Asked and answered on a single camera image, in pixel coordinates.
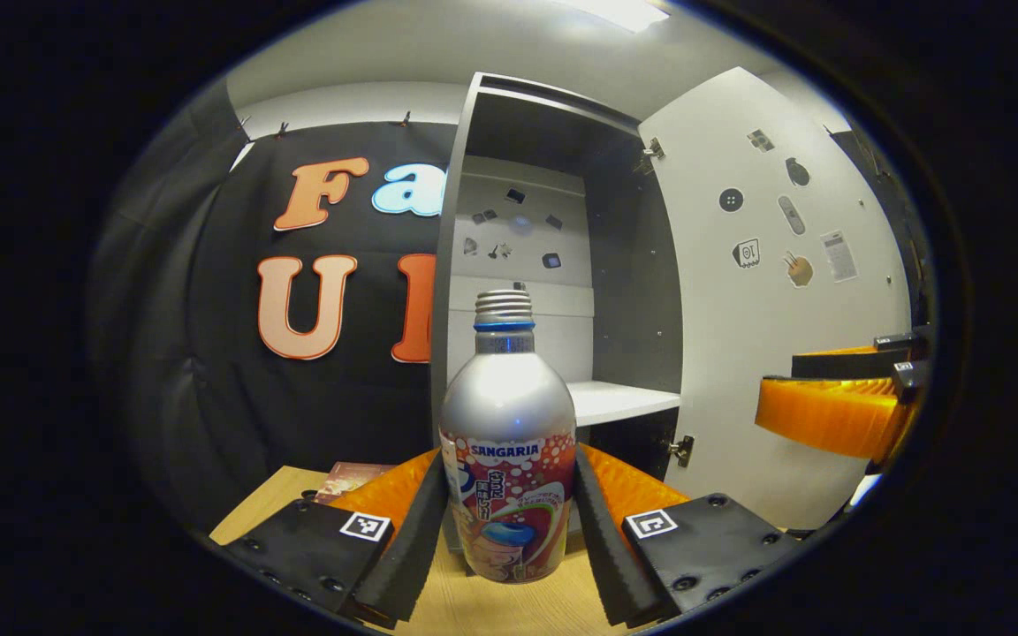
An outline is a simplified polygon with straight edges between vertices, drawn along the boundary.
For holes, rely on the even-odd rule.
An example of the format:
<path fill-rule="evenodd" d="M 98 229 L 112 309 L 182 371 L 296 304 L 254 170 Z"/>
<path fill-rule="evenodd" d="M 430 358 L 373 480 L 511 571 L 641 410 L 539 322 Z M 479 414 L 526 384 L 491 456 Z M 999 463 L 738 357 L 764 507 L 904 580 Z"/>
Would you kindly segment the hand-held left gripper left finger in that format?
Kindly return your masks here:
<path fill-rule="evenodd" d="M 393 628 L 412 618 L 445 507 L 444 462 L 433 450 L 330 503 L 284 503 L 224 550 L 308 608 Z"/>

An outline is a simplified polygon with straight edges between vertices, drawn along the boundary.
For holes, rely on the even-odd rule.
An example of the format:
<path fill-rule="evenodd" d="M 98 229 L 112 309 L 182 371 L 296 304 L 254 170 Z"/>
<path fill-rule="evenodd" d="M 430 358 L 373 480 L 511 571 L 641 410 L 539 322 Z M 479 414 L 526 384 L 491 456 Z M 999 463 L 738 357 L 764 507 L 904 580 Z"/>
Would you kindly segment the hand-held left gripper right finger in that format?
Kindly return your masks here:
<path fill-rule="evenodd" d="M 587 444 L 577 450 L 574 488 L 612 625 L 698 616 L 802 547 L 728 495 L 683 496 Z"/>

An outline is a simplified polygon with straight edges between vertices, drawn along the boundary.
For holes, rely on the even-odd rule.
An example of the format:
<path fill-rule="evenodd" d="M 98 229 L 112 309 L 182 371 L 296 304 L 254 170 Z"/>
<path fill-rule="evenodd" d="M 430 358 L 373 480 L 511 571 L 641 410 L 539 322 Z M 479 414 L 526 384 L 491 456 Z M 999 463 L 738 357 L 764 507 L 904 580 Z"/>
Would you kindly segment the white cabinet door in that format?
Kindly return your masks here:
<path fill-rule="evenodd" d="M 674 98 L 639 125 L 673 234 L 681 295 L 678 430 L 692 496 L 719 492 L 769 524 L 815 530 L 866 459 L 755 423 L 764 377 L 796 355 L 910 327 L 908 273 L 871 185 L 819 121 L 748 70 Z"/>

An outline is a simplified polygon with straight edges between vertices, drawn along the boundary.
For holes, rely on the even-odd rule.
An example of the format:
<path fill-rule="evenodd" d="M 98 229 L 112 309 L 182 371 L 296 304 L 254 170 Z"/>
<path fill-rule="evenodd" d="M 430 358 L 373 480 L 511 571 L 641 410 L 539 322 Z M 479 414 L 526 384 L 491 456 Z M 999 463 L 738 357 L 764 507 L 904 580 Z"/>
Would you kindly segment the silver bottle with red label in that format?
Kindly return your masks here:
<path fill-rule="evenodd" d="M 474 330 L 474 355 L 449 383 L 437 428 L 450 512 L 471 572 L 538 582 L 566 552 L 576 410 L 535 350 L 524 286 L 480 292 Z"/>

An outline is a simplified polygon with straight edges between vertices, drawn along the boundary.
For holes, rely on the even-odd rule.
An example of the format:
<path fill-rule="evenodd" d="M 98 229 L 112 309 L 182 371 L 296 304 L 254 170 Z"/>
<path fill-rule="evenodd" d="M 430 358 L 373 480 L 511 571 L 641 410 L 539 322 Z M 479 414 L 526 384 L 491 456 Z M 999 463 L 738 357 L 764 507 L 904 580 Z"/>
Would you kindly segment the white cabinet shelf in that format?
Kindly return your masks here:
<path fill-rule="evenodd" d="M 577 428 L 667 411 L 681 404 L 681 397 L 675 393 L 598 380 L 568 383 L 568 390 Z"/>

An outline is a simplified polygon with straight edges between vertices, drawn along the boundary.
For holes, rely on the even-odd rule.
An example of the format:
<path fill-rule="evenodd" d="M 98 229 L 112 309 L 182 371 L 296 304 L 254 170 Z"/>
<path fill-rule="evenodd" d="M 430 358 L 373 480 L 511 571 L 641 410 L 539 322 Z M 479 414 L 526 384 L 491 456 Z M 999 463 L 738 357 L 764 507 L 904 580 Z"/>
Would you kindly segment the stack of books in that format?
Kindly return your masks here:
<path fill-rule="evenodd" d="M 327 473 L 322 486 L 316 489 L 314 500 L 319 504 L 328 504 L 332 500 L 348 494 L 348 492 L 365 486 L 375 478 L 392 470 L 393 467 L 395 466 L 340 460 Z"/>

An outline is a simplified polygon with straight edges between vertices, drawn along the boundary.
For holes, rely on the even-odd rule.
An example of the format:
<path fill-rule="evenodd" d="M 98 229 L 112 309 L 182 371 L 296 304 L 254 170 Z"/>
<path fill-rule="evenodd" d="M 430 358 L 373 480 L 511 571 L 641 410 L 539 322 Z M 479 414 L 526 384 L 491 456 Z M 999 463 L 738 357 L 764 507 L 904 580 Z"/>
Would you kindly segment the black backdrop cloth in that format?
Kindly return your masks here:
<path fill-rule="evenodd" d="M 437 242 L 467 89 L 453 122 L 407 122 L 411 92 L 371 90 L 344 106 L 351 122 L 285 114 L 288 132 L 251 140 L 219 80 L 118 190 L 90 351 L 183 524 L 209 532 L 280 466 L 397 464 L 435 444 Z M 913 329 L 934 283 L 920 220 L 876 144 L 823 125 L 893 228 Z"/>

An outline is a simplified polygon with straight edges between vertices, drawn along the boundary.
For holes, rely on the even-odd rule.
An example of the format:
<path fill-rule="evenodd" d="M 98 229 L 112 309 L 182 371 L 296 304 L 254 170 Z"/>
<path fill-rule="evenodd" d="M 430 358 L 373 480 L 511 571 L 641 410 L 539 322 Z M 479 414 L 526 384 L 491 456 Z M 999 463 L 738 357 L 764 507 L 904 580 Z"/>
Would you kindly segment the ceiling light panel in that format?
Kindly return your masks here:
<path fill-rule="evenodd" d="M 576 11 L 589 13 L 614 26 L 638 34 L 668 20 L 670 13 L 663 11 L 651 0 L 551 0 Z"/>

